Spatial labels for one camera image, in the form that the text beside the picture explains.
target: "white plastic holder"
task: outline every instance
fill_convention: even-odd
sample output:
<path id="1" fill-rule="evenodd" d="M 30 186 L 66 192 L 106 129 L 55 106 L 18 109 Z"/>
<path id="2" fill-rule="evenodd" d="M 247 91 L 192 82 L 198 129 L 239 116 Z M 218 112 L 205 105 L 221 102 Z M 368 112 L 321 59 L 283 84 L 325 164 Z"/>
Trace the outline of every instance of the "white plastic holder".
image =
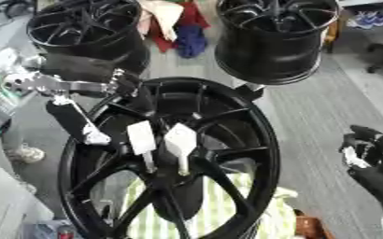
<path id="1" fill-rule="evenodd" d="M 157 170 L 152 151 L 155 150 L 155 136 L 148 120 L 131 124 L 127 127 L 129 141 L 135 155 L 142 155 L 148 173 L 152 174 Z"/>
<path id="2" fill-rule="evenodd" d="M 184 124 L 177 123 L 165 136 L 167 150 L 178 158 L 178 173 L 187 176 L 189 171 L 189 155 L 197 146 L 197 134 Z"/>

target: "white sneaker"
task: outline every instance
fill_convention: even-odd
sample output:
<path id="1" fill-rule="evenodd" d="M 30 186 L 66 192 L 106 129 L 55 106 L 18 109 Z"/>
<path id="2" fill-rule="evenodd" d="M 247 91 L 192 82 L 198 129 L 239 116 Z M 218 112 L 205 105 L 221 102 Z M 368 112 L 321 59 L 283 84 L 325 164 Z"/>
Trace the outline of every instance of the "white sneaker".
<path id="1" fill-rule="evenodd" d="M 12 160 L 20 160 L 25 163 L 39 162 L 45 159 L 45 152 L 39 148 L 29 147 L 27 144 L 22 144 L 19 149 L 14 152 L 8 152 L 8 157 Z"/>

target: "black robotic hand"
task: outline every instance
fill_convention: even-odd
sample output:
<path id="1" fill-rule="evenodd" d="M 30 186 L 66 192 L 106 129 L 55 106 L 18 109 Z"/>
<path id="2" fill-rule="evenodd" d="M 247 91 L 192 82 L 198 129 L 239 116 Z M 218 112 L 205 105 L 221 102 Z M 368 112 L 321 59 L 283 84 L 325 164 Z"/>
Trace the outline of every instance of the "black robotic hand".
<path id="1" fill-rule="evenodd" d="M 348 173 L 383 206 L 383 133 L 357 125 L 350 129 L 340 148 Z"/>

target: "black alloy wheel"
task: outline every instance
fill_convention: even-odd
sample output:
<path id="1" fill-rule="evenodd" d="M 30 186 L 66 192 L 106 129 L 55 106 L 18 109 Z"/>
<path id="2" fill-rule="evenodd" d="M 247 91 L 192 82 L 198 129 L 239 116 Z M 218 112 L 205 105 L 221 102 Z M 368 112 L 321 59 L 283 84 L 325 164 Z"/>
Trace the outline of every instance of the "black alloy wheel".
<path id="1" fill-rule="evenodd" d="M 140 74 L 149 62 L 136 30 L 141 12 L 135 0 L 63 1 L 34 15 L 27 34 L 46 52 L 111 60 Z"/>
<path id="2" fill-rule="evenodd" d="M 219 0 L 223 23 L 215 55 L 231 76 L 281 85 L 312 75 L 327 27 L 337 20 L 334 0 Z"/>
<path id="3" fill-rule="evenodd" d="M 135 99 L 113 95 L 90 113 L 100 129 L 118 139 L 120 148 L 77 143 L 70 138 L 59 170 L 59 192 L 64 212 L 85 238 L 133 238 L 129 227 L 148 205 L 175 224 L 179 238 L 191 238 L 185 220 L 199 211 L 202 181 L 210 178 L 234 201 L 235 213 L 205 239 L 236 239 L 249 234 L 267 207 L 279 177 L 279 150 L 274 131 L 261 110 L 236 91 L 219 83 L 192 77 L 166 77 L 144 82 L 152 108 Z M 156 135 L 153 158 L 158 170 L 149 174 L 143 160 L 130 148 L 126 126 L 149 120 Z M 189 156 L 190 174 L 178 174 L 177 161 L 163 146 L 163 136 L 177 122 L 198 133 L 198 147 Z M 106 223 L 92 201 L 92 189 L 120 172 L 135 174 L 145 189 L 120 217 Z M 243 195 L 227 176 L 249 174 L 252 184 Z"/>

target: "white block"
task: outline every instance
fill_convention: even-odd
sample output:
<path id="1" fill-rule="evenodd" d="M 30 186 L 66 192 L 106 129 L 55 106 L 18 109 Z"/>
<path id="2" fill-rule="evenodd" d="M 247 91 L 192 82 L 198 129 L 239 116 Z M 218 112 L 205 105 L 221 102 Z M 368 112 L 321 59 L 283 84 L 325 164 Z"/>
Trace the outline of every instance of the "white block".
<path id="1" fill-rule="evenodd" d="M 154 133 L 148 120 L 129 125 L 127 131 L 135 155 L 155 150 Z"/>
<path id="2" fill-rule="evenodd" d="M 181 175 L 189 173 L 189 154 L 197 146 L 197 134 L 194 130 L 177 123 L 163 138 L 167 150 L 178 157 L 179 172 Z"/>

